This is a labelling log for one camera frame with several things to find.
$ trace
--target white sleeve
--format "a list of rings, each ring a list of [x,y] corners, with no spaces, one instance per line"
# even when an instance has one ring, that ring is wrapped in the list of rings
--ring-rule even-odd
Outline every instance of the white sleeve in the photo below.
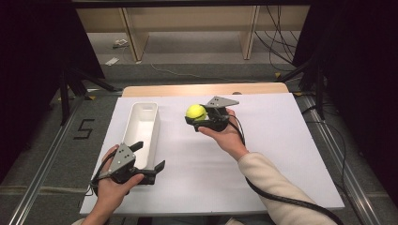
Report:
[[[276,169],[275,165],[262,154],[246,154],[237,164],[243,175],[263,191],[273,195],[315,203],[300,188],[288,181]],[[329,217],[311,209],[269,200],[261,196],[260,199],[266,206],[272,220],[278,225],[336,224]]]

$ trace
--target gray carpet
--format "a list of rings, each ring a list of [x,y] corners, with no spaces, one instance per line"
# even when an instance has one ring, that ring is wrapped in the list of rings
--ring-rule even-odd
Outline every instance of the gray carpet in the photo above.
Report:
[[[273,82],[277,69],[264,65],[154,65],[156,68],[168,69],[178,74],[191,74],[193,76],[175,75],[166,71],[158,71],[151,65],[120,65],[102,66],[106,75],[106,82],[117,87],[130,85],[156,85],[156,84],[182,84],[182,83],[248,83],[250,81]],[[287,65],[276,65],[278,68],[290,69]],[[85,82],[87,88],[97,87],[91,82]],[[288,82],[291,91],[298,90],[298,81]],[[118,96],[101,95],[94,100],[86,100],[79,108],[67,137],[54,161],[43,189],[39,193],[25,224],[70,224],[79,216],[79,207],[84,198],[87,184],[94,170],[100,147],[105,137],[111,116]],[[301,111],[307,106],[305,98],[297,97],[297,103]],[[325,116],[328,124],[338,129],[343,136],[332,129],[339,146],[345,144],[347,151],[347,163],[350,165],[360,184],[375,207],[375,211],[381,220],[381,224],[398,224],[398,210],[379,184],[365,158],[359,154],[355,141],[344,125],[344,121],[334,109],[330,99],[325,96]],[[59,129],[61,105],[58,96],[52,102],[53,109],[48,111],[40,123],[40,126],[31,139],[31,149],[21,153],[14,163],[8,176],[1,184],[0,189],[0,224],[6,224],[12,211],[17,206],[23,195],[23,191],[30,184],[33,176],[48,151]],[[78,131],[84,119],[91,119],[84,123],[85,128],[92,128],[88,139],[79,140],[77,137],[86,135],[86,132]],[[310,112],[304,114],[306,121],[312,121]],[[316,146],[329,173],[334,181],[340,184],[341,175],[336,167],[330,152],[320,135],[316,124],[308,124],[313,134]],[[353,208],[342,193],[346,208],[335,211],[344,224],[359,224]],[[122,218],[116,217],[112,224],[121,224]]]

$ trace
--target hand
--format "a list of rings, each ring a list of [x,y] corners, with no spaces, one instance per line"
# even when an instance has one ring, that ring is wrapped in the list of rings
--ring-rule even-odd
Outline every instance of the hand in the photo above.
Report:
[[[109,149],[109,151],[102,158],[102,161],[118,147],[119,145],[115,145]],[[102,173],[109,170],[111,162],[111,160],[108,160],[105,163],[101,171]],[[123,198],[130,191],[130,189],[138,185],[143,178],[143,174],[136,174],[122,185],[115,183],[111,178],[99,180],[98,199],[96,205],[84,220],[83,224],[104,224],[114,210],[123,202]]]
[[[235,112],[230,109],[226,109],[226,111],[228,114],[233,115],[229,117],[229,121],[238,128],[237,120],[234,117]],[[249,153],[245,145],[243,145],[239,134],[231,125],[228,125],[226,129],[221,132],[214,131],[208,127],[199,127],[198,130],[208,137],[213,138],[220,148],[231,155],[236,161]]]

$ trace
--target yellow ball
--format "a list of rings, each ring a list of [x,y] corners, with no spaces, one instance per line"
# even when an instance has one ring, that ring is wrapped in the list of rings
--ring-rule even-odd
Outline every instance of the yellow ball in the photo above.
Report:
[[[194,120],[204,120],[207,116],[205,107],[201,105],[191,105],[185,113],[187,117]]]

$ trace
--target white bin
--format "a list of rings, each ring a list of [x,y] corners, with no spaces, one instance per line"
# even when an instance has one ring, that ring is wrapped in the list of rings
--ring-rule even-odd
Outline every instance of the white bin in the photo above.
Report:
[[[144,142],[144,147],[134,153],[135,167],[140,170],[154,168],[160,124],[157,103],[139,102],[132,106],[123,143],[132,146],[137,142]]]

